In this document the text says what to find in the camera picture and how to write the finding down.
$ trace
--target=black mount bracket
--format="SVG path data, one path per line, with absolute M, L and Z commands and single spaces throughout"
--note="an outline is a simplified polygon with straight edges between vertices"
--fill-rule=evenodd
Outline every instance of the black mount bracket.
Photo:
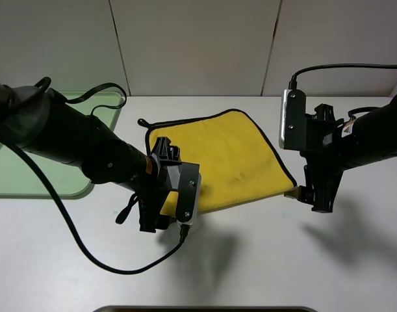
M 300 151 L 307 161 L 306 186 L 296 187 L 285 196 L 312 205 L 312 211 L 332 213 L 343 169 L 338 153 L 327 147 L 326 140 L 332 140 L 332 133 L 344 120 L 335 120 L 333 107 L 327 104 L 317 106 L 314 115 L 306 114 L 306 97 L 300 90 L 287 90 L 284 96 L 281 146 Z
M 167 137 L 159 137 L 151 151 L 159 167 L 156 183 L 139 197 L 140 230 L 155 233 L 156 229 L 167 229 L 175 219 L 160 214 L 171 191 L 178 192 L 175 211 L 176 220 L 181 224 L 194 222 L 199 197 L 201 176 L 199 165 L 181 162 L 179 147 L 171 146 Z

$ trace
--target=towel black edge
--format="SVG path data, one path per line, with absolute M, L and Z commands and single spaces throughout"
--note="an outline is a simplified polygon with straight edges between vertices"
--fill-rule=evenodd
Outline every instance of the towel black edge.
M 255 123 L 255 121 L 253 119 L 251 119 L 251 117 L 244 112 L 243 110 L 240 109 L 227 109 L 223 112 L 219 112 L 218 114 L 212 115 L 212 116 L 207 116 L 207 117 L 198 117 L 198 118 L 189 118 L 189 119 L 180 119 L 180 120 L 171 120 L 168 122 L 155 122 L 155 123 L 150 123 L 147 126 L 147 131 L 145 134 L 145 145 L 146 145 L 146 151 L 147 154 L 149 155 L 151 153 L 151 148 L 149 146 L 149 136 L 151 134 L 151 132 L 155 129 L 160 129 L 160 128 L 166 128 L 166 127 L 171 127 L 173 125 L 184 125 L 184 124 L 190 124 L 192 122 L 200 122 L 202 120 L 207 120 L 207 119 L 211 119 L 211 118 L 215 118 L 215 117 L 219 117 L 221 115 L 227 114 L 228 112 L 241 112 L 244 116 L 246 116 L 251 122 L 253 122 L 253 124 L 255 125 L 255 127 L 259 130 L 260 134 L 262 135 L 262 137 L 264 138 L 264 141 L 269 145 L 269 147 L 272 149 L 277 162 L 279 163 L 279 165 L 281 166 L 283 172 L 287 175 L 287 177 L 290 179 L 290 181 L 292 182 L 292 184 L 294 185 L 294 187 L 297 185 L 296 180 L 294 179 L 294 177 L 290 174 L 288 168 L 285 166 L 285 164 L 282 161 L 282 158 L 279 156 L 279 154 L 277 153 L 276 149 L 273 147 L 272 143 L 269 141 L 268 137 L 265 135 L 265 133 L 263 132 L 263 130 L 259 127 L 259 125 L 257 123 Z

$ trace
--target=power cord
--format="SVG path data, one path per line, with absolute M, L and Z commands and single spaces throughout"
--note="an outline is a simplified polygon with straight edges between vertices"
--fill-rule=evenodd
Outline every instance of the power cord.
M 352 109 L 348 111 L 348 117 L 350 120 L 355 120 L 357 117 L 355 117 L 356 114 L 360 114 L 362 112 L 372 112 L 375 109 L 378 109 L 379 107 L 374 107 L 374 106 L 367 106 L 367 107 L 361 107 L 359 109 Z
M 49 87 L 49 85 L 51 84 L 51 78 L 49 77 L 44 77 L 41 80 L 39 80 L 36 84 L 34 84 L 34 86 L 36 86 L 39 90 L 36 91 L 35 93 L 33 93 L 31 96 L 29 96 L 28 98 L 24 99 L 16 108 L 16 110 L 18 109 L 23 109 L 29 105 L 31 105 L 32 103 L 34 103 L 36 101 L 36 99 L 38 97 L 40 97 Z
M 168 252 L 166 255 L 161 257 L 160 259 L 156 260 L 155 262 L 152 262 L 151 264 L 144 266 L 143 268 L 139 268 L 137 270 L 119 270 L 117 268 L 112 268 L 111 266 L 105 265 L 104 263 L 100 262 L 97 260 L 86 248 L 84 243 L 82 242 L 80 235 L 77 232 L 77 229 L 74 226 L 74 223 L 68 214 L 64 204 L 62 203 L 60 196 L 57 194 L 55 191 L 54 187 L 52 186 L 51 182 L 49 182 L 48 178 L 45 176 L 45 174 L 41 171 L 41 169 L 38 167 L 38 165 L 24 152 L 22 149 L 18 148 L 16 145 L 13 143 L 9 142 L 9 140 L 3 138 L 0 136 L 0 143 L 5 145 L 7 148 L 9 148 L 11 151 L 13 151 L 17 156 L 19 156 L 28 166 L 32 171 L 36 174 L 36 176 L 39 178 L 39 180 L 42 182 L 44 187 L 47 189 L 48 193 L 51 195 L 52 199 L 56 203 L 62 217 L 64 218 L 65 222 L 67 223 L 68 229 L 70 229 L 71 234 L 73 235 L 73 238 L 75 242 L 77 243 L 77 246 L 80 248 L 81 252 L 90 260 L 93 262 L 93 264 L 97 265 L 99 268 L 102 268 L 103 270 L 109 271 L 111 273 L 115 274 L 121 274 L 121 275 L 134 275 L 134 274 L 139 274 L 142 272 L 145 272 L 149 270 L 150 268 L 153 268 L 155 265 L 158 265 L 159 263 L 163 262 L 167 258 L 169 258 L 171 255 L 173 255 L 185 241 L 186 236 L 188 235 L 188 231 L 190 227 L 186 224 L 181 225 L 181 230 L 180 230 L 180 238 L 179 238 L 179 243 L 177 246 L 175 246 L 174 249 L 172 249 L 170 252 Z
M 127 94 L 126 91 L 118 84 L 116 83 L 103 83 L 99 86 L 95 86 L 93 89 L 90 89 L 89 91 L 87 91 L 86 93 L 84 93 L 82 96 L 77 97 L 75 99 L 67 99 L 66 103 L 68 104 L 77 104 L 77 103 L 81 103 L 86 101 L 87 99 L 91 98 L 94 94 L 103 91 L 104 89 L 108 89 L 108 88 L 117 88 L 120 91 L 122 91 L 122 94 L 124 96 L 123 102 L 119 105 L 116 106 L 111 106 L 111 105 L 97 105 L 96 107 L 94 107 L 90 113 L 90 116 L 93 116 L 94 111 L 100 107 L 105 107 L 107 109 L 120 109 L 123 106 L 126 105 L 127 102 Z
M 325 70 L 328 68 L 381 68 L 381 69 L 386 69 L 386 70 L 397 70 L 397 64 L 392 65 L 392 64 L 363 64 L 363 63 L 342 63 L 342 64 L 326 64 L 326 65 L 318 65 L 318 66 L 312 66 L 312 67 L 307 67 L 302 70 L 298 70 L 294 75 L 292 75 L 292 78 L 289 81 L 289 86 L 288 88 L 291 90 L 296 89 L 297 87 L 297 82 L 296 78 L 302 73 L 306 72 L 311 72 L 313 70 Z

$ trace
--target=warning label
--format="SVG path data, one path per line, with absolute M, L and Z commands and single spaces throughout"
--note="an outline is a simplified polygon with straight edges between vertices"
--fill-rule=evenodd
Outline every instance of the warning label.
M 341 137 L 344 138 L 353 133 L 353 125 L 355 120 L 350 120 L 342 127 Z

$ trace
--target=green tray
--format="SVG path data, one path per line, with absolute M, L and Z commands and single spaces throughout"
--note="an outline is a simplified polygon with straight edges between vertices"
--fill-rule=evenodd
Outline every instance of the green tray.
M 61 93 L 69 99 L 83 94 L 83 92 Z M 121 100 L 122 97 L 116 92 L 100 92 L 85 102 L 71 106 L 88 115 L 97 105 L 119 105 Z M 98 108 L 95 114 L 113 130 L 118 112 L 119 110 Z M 90 180 L 79 168 L 60 164 L 31 153 L 28 155 L 41 168 L 62 198 L 81 198 L 93 189 Z M 28 197 L 48 198 L 50 196 L 34 172 L 10 149 L 0 144 L 0 198 Z

